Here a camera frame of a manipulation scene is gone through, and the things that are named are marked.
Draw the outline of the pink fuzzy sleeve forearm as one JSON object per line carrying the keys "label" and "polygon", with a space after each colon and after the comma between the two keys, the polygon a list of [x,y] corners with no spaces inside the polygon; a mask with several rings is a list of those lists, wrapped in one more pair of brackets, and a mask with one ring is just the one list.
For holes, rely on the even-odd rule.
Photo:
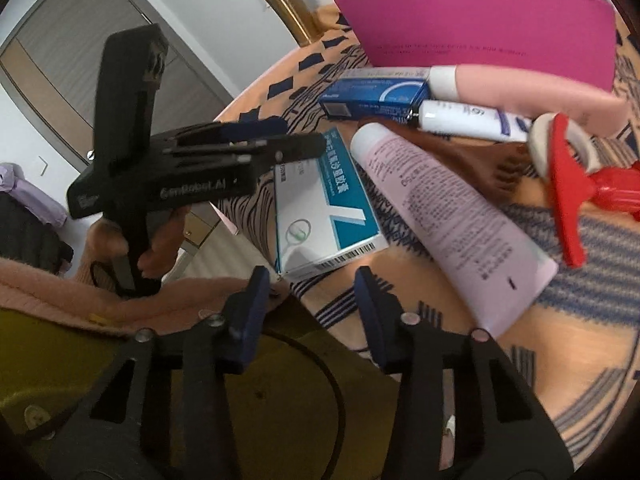
{"label": "pink fuzzy sleeve forearm", "polygon": [[149,327],[160,335],[188,330],[206,314],[248,285],[242,278],[179,278],[151,297],[124,299],[107,286],[98,287],[89,272],[94,262],[107,263],[126,252],[114,224],[93,223],[87,233],[81,265],[73,278],[60,278],[10,259],[1,260],[1,307],[54,324],[104,334],[131,335]]}

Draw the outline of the person's left hand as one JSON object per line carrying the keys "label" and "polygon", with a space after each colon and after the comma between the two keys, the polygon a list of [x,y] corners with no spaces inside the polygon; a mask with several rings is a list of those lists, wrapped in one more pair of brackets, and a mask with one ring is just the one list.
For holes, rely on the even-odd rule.
{"label": "person's left hand", "polygon": [[[155,232],[151,247],[138,259],[137,267],[145,278],[162,278],[175,265],[184,240],[184,225],[190,206],[175,209]],[[128,244],[114,222],[100,219],[87,233],[82,260],[85,263],[112,263],[128,255]]]}

